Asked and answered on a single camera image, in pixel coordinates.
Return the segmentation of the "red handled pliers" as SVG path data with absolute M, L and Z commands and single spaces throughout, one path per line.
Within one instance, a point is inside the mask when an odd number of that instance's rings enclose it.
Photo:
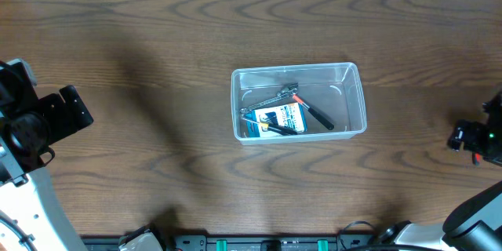
M 479 166 L 481 160 L 482 160 L 482 156 L 480 154 L 478 154 L 478 153 L 472 154 L 472 162 L 475 166 Z

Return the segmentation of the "small claw hammer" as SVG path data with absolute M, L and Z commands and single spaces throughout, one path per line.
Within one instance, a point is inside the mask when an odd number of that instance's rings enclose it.
M 298 84 L 292 83 L 284 86 L 278 93 L 278 96 L 285 95 L 286 97 L 292 97 L 300 106 L 305 108 L 318 122 L 320 122 L 328 130 L 334 129 L 334 124 L 324 115 L 313 108 L 310 104 L 301 98 L 298 94 Z

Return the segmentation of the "blue white screw box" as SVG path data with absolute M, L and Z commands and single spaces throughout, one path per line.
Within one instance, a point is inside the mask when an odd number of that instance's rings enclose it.
M 246 118 L 246 126 L 249 137 L 273 137 L 280 133 L 258 125 L 257 122 L 274 124 L 277 126 L 295 130 L 297 133 L 307 132 L 307 123 L 304 111 L 298 103 L 283 104 L 275 107 L 266 107 L 253 110 L 242 116 Z

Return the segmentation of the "silver wrench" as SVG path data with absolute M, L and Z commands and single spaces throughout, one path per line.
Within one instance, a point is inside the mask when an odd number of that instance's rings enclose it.
M 290 86 L 287 86 L 285 88 L 283 88 L 282 90 L 280 90 L 276 96 L 272 97 L 272 98 L 269 98 L 267 100 L 264 100 L 264 101 L 261 101 L 259 103 L 256 103 L 256 104 L 252 104 L 248 107 L 244 107 L 244 108 L 241 108 L 239 113 L 241 115 L 246 115 L 256 109 L 259 109 L 259 108 L 262 108 L 262 107 L 265 107 L 269 104 L 273 104 L 273 103 L 276 103 L 276 102 L 279 102 L 280 100 L 284 100 L 284 99 L 287 99 L 287 98 L 290 98 L 293 94 L 297 94 L 297 85 L 290 85 Z

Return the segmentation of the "clear plastic container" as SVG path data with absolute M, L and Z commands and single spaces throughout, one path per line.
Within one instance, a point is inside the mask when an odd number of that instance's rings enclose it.
M 298 94 L 333 124 L 328 130 L 305 108 L 306 133 L 292 136 L 249 137 L 241 108 L 276 96 L 297 83 Z M 296 103 L 290 97 L 265 107 Z M 231 114 L 234 135 L 243 145 L 285 144 L 350 139 L 367 127 L 366 105 L 358 68 L 352 62 L 237 69 L 231 75 Z

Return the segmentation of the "black yellow screwdriver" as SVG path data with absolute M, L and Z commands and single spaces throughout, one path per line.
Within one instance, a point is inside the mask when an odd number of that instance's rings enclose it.
M 240 117 L 241 120 L 244 120 L 246 122 L 253 123 L 263 129 L 266 129 L 267 131 L 272 131 L 274 133 L 278 133 L 283 136 L 292 136 L 292 135 L 297 135 L 297 131 L 294 129 L 286 128 L 280 125 L 275 125 L 272 123 L 267 123 L 267 122 L 257 122 L 253 121 L 252 119 L 246 118 L 244 116 Z

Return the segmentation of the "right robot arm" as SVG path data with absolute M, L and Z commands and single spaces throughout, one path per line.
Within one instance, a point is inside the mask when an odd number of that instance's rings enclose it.
M 447 146 L 471 153 L 478 165 L 485 161 L 501 165 L 501 93 L 482 105 L 486 122 L 460 119 Z M 419 225 L 403 221 L 389 227 L 374 240 L 389 250 L 500 250 L 501 183 L 498 182 L 457 206 L 443 224 Z

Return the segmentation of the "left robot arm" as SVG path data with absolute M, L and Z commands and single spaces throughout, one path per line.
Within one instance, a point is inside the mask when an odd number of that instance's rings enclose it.
M 42 156 L 90 126 L 93 117 L 67 85 L 43 98 L 29 64 L 1 64 L 1 244 L 7 250 L 84 250 L 66 217 Z

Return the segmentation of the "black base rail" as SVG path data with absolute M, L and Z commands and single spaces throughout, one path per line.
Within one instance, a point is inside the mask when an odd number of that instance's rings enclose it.
M 160 241 L 162 250 L 181 251 L 337 251 L 365 246 L 372 235 L 347 234 L 319 236 L 204 236 L 177 235 Z

